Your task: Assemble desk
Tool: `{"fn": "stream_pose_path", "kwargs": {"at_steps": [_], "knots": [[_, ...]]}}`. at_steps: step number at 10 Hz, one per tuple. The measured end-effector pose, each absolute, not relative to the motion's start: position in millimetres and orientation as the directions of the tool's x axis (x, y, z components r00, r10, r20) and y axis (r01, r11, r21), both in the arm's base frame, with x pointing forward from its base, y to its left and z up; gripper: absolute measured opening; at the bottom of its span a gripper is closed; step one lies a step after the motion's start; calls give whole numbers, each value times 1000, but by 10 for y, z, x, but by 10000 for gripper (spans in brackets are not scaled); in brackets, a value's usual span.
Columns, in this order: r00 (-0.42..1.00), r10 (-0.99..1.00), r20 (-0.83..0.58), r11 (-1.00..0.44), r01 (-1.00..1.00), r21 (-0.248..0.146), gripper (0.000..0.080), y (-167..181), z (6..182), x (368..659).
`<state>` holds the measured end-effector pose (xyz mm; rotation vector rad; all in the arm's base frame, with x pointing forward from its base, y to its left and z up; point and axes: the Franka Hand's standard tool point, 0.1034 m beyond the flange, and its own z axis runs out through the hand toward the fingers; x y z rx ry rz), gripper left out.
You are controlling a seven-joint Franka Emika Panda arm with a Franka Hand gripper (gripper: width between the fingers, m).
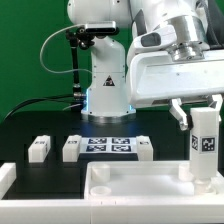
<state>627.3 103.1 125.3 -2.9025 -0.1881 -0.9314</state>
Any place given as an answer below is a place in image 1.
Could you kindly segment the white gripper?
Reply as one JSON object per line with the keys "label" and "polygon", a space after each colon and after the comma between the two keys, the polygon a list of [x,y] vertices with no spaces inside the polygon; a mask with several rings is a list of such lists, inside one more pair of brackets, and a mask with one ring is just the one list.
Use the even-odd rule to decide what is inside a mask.
{"label": "white gripper", "polygon": [[202,60],[185,61],[173,61],[166,51],[138,54],[131,60],[126,83],[128,101],[134,108],[170,101],[169,112],[179,122],[180,129],[190,130],[191,117],[181,107],[186,98],[193,101],[209,95],[211,108],[222,107],[224,50],[205,51]]}

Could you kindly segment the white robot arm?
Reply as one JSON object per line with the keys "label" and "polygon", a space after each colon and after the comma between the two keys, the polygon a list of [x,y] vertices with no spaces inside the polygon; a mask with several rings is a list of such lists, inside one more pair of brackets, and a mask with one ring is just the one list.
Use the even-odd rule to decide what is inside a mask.
{"label": "white robot arm", "polygon": [[69,0],[78,46],[91,50],[92,83],[82,115],[97,122],[168,104],[180,127],[181,106],[224,97],[224,14],[216,0]]}

